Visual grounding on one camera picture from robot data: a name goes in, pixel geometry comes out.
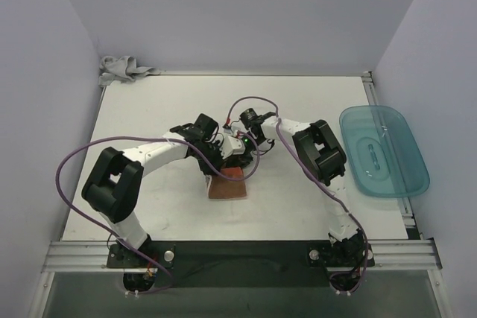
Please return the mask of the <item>orange brown bear towel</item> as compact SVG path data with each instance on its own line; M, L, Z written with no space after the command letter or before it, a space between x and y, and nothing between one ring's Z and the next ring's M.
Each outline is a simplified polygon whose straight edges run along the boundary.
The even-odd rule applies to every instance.
M247 196L244 171L240 167L222 168L221 176L207 176L207 197L210 200L237 200Z

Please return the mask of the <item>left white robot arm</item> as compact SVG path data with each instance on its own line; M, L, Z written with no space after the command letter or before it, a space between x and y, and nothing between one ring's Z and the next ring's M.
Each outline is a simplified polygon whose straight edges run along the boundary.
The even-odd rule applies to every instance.
M200 114L195 122L172 127L158 141L126 150L103 149L82 188L81 196L125 243L124 258L134 267L151 257L150 235L134 210L144 176L177 160L193 157L203 174L212 176L243 145L230 135L215 139L218 123Z

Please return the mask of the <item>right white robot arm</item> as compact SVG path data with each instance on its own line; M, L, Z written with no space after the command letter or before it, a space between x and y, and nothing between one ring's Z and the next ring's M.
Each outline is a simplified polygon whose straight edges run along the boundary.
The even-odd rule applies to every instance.
M280 118L277 112L259 115L252 108L239 116L246 133L257 144L279 141L304 174L323 192L332 260L357 271L372 258L367 235L349 209L344 175L347 157L324 120L299 122Z

